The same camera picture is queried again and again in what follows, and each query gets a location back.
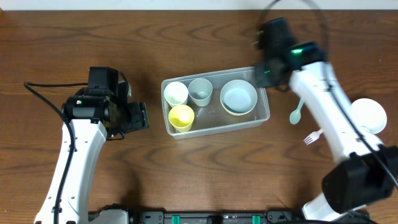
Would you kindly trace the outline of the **mint green plastic spoon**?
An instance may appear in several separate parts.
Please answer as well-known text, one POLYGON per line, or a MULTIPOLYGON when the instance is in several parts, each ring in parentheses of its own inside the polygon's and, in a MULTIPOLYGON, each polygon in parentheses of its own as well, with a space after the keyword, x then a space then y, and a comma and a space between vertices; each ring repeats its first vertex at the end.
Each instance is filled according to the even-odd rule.
POLYGON ((290 116, 289 116, 289 121, 291 124, 295 125, 297 124, 300 119, 301 119, 301 109, 302 106, 304 105, 305 100, 303 98, 300 99, 297 108, 291 112, 290 116))

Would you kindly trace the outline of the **yellow plastic cup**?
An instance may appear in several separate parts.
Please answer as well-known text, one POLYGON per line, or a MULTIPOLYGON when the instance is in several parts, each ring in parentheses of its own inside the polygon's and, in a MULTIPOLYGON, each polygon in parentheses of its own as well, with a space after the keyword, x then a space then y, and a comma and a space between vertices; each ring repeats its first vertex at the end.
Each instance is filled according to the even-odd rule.
POLYGON ((187 105, 173 107, 168 115, 169 122, 180 133, 191 130, 194 119, 194 111, 187 105))

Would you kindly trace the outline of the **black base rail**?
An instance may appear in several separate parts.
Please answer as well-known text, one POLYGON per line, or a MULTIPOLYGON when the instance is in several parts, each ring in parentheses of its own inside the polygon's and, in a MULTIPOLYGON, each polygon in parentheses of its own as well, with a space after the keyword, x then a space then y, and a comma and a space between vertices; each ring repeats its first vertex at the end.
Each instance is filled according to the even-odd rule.
POLYGON ((133 210, 103 210, 89 215, 89 223, 132 223, 132 224, 279 224, 279 223, 320 223, 307 220, 294 210, 267 210, 252 213, 169 213, 141 212, 133 210))

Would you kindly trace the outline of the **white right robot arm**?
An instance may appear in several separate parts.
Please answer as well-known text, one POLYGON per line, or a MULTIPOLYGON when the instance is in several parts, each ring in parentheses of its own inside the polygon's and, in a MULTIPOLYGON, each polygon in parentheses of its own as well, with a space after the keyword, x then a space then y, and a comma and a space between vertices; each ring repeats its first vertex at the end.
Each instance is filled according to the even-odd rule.
POLYGON ((397 147, 386 147, 355 120, 325 49, 298 43, 283 18, 259 26, 256 85, 286 85, 306 104, 326 137, 336 167, 322 193, 306 203, 300 223, 338 223, 347 213, 391 196, 397 188, 397 147))

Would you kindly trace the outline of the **pink plastic fork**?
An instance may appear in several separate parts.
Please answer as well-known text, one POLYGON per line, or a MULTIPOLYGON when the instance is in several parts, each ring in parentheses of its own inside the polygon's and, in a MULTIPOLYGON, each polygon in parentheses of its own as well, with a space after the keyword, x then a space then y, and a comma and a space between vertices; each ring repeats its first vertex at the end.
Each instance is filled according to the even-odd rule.
POLYGON ((319 129, 318 131, 314 131, 314 132, 310 133, 310 134, 303 140, 303 142, 304 142, 306 145, 309 145, 309 144, 313 143, 314 141, 317 141, 322 133, 323 133, 323 129, 319 129))

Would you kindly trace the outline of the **cream plastic cup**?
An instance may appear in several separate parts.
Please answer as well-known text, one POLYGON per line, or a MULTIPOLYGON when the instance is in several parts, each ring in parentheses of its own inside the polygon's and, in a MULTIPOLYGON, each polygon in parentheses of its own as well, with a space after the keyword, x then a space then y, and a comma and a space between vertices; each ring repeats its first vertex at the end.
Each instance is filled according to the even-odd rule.
POLYGON ((169 83, 165 87, 164 98, 172 108, 177 105, 186 105, 188 101, 188 88, 181 82, 169 83))

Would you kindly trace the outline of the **white plastic bowl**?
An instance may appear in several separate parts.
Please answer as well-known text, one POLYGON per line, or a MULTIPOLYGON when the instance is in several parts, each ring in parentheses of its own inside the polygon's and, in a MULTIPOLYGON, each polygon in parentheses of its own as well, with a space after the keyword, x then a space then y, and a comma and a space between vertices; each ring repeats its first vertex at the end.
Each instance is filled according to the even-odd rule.
POLYGON ((387 114, 378 102, 369 98, 360 98, 355 100, 351 107, 358 123, 370 133, 380 133, 386 127, 387 114))

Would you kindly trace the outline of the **clear plastic container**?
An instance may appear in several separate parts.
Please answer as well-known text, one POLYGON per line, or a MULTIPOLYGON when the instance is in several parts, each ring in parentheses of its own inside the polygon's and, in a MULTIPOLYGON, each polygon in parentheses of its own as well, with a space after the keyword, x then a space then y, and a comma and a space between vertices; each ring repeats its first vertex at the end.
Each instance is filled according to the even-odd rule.
POLYGON ((185 133, 178 132, 169 122, 168 116, 171 110, 166 99, 162 100, 162 112, 165 121, 165 127, 169 135, 175 139, 194 138, 209 134, 218 134, 239 129, 253 128, 260 126, 267 121, 270 116, 270 109, 265 89, 258 88, 257 103, 254 109, 248 114, 242 116, 233 116, 229 114, 221 105, 220 91, 222 87, 231 80, 245 80, 251 85, 255 85, 254 67, 234 68, 229 70, 219 70, 214 72, 199 73, 177 78, 169 78, 161 84, 161 94, 164 94, 166 86, 172 82, 181 82, 189 86, 191 81, 196 78, 206 78, 213 85, 213 94, 209 105, 199 107, 194 104, 191 98, 187 105, 192 108, 195 114, 192 128, 185 133))

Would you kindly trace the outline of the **grey plastic bowl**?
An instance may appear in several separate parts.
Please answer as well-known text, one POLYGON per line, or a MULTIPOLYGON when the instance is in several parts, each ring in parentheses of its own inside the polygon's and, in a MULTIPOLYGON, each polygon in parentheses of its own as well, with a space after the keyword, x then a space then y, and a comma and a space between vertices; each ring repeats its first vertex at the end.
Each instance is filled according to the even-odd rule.
POLYGON ((256 89, 244 80, 231 80, 222 87, 220 92, 221 103, 237 113, 255 108, 257 99, 256 89))

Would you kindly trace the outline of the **grey plastic cup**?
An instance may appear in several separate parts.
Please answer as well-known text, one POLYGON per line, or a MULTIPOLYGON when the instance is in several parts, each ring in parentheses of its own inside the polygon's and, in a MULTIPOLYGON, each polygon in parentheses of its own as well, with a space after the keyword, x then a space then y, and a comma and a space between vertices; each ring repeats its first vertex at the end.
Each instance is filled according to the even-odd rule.
POLYGON ((200 107, 210 103, 212 93, 213 85, 206 78, 194 79, 188 86, 188 94, 193 102, 200 107))

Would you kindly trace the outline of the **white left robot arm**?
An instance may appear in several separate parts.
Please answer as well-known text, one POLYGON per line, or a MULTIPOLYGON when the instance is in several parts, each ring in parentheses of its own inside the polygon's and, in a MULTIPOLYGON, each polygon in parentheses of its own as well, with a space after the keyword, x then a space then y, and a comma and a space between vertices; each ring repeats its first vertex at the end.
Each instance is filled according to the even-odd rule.
POLYGON ((55 172, 35 223, 137 223, 136 213, 118 204, 89 212, 90 192, 99 154, 105 142, 147 129, 145 103, 132 102, 123 72, 90 67, 88 81, 60 109, 62 145, 55 172))

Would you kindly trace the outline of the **yellow plastic bowl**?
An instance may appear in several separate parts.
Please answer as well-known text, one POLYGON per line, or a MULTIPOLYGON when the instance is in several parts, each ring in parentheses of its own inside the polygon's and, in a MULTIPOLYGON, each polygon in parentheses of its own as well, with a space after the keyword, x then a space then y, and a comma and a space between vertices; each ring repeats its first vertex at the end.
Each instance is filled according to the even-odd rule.
POLYGON ((233 112, 232 110, 230 110, 226 105, 224 105, 224 104, 221 104, 222 105, 222 107, 224 108, 224 110, 227 112, 227 113, 229 113, 230 115, 233 115, 233 116, 242 116, 242 115, 245 115, 245 114, 248 114, 248 113, 250 113, 254 108, 252 108, 251 110, 249 110, 249 111, 246 111, 246 112, 243 112, 243 113, 237 113, 237 112, 233 112))

